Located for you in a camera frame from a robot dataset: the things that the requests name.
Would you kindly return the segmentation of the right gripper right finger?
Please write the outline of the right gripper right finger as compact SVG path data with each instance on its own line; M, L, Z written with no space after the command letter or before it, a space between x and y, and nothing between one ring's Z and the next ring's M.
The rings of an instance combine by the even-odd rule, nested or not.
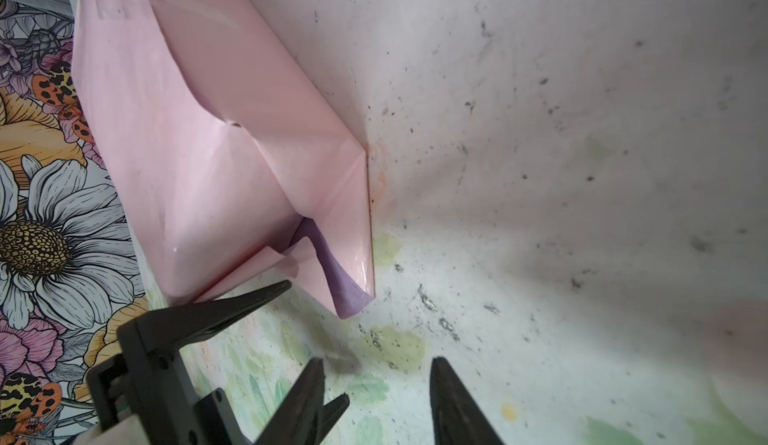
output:
M445 357L432 360L430 405L437 445L503 445Z

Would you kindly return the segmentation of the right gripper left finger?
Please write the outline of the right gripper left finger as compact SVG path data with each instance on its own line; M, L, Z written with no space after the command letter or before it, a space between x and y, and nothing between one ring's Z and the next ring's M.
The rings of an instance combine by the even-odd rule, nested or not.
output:
M312 358L255 444L319 444L324 380L323 361Z

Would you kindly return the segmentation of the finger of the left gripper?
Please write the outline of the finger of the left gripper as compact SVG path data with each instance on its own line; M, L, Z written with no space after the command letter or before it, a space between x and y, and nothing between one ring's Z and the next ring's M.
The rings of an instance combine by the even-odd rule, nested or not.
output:
M314 431L311 434L312 444L321 444L325 440L349 405L350 398L346 393L343 393L318 410L314 421Z
M207 341L292 287L283 280L243 295L148 311L117 329L123 355L149 356Z

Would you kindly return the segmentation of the purple wrapping paper sheet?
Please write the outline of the purple wrapping paper sheet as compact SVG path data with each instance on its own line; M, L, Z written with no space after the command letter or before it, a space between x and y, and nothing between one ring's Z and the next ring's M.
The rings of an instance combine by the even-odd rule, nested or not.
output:
M365 150L249 0L78 0L73 74L170 304L270 269L374 298Z

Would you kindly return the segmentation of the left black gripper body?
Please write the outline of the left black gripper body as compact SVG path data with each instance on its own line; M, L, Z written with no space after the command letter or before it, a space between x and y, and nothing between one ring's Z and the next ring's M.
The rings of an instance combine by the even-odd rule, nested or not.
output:
M94 366L87 385L97 425L87 444L246 444L223 391L199 395L178 353L134 336Z

